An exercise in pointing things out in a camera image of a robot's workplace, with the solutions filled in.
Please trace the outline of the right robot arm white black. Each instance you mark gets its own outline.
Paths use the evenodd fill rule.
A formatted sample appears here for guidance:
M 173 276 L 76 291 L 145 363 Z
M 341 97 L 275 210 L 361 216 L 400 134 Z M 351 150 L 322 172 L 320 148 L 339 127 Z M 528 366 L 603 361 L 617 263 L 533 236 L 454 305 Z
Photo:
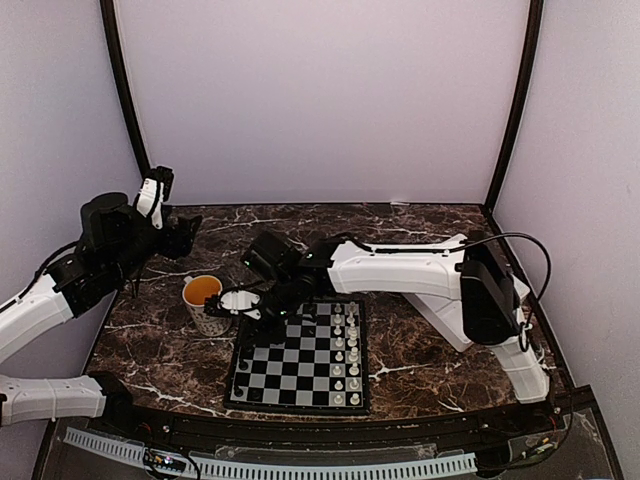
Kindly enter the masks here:
M 522 304 L 530 293 L 487 240 L 455 235 L 437 244 L 367 244 L 346 234 L 297 250 L 262 232 L 242 257 L 269 290 L 252 304 L 251 335 L 264 338 L 306 301 L 330 294 L 402 295 L 458 352 L 488 348 L 520 404 L 510 424 L 534 432 L 549 416 L 550 378 L 527 338 Z

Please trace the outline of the white plastic tray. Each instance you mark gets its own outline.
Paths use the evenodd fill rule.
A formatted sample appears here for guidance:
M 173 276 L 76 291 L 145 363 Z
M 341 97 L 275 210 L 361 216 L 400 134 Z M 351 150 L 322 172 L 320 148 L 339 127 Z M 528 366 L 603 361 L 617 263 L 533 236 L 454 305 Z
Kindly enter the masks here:
M 484 269 L 424 274 L 400 292 L 459 352 L 475 343 L 502 360 L 524 353 L 521 301 L 530 289 L 510 273 L 497 279 Z

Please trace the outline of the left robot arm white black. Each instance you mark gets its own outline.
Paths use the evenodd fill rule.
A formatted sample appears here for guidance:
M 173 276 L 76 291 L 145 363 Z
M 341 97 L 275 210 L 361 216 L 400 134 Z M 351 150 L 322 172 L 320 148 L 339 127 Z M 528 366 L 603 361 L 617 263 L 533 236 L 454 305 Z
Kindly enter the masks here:
M 2 305 L 3 360 L 135 282 L 152 257 L 178 259 L 190 254 L 202 219 L 170 221 L 163 197 L 140 194 L 130 203 L 126 194 L 113 192 L 81 207 L 79 240 L 54 252 L 26 289 Z M 62 379 L 2 376 L 1 423 L 102 417 L 120 436 L 131 436 L 141 427 L 141 415 L 115 397 L 121 390 L 107 374 Z

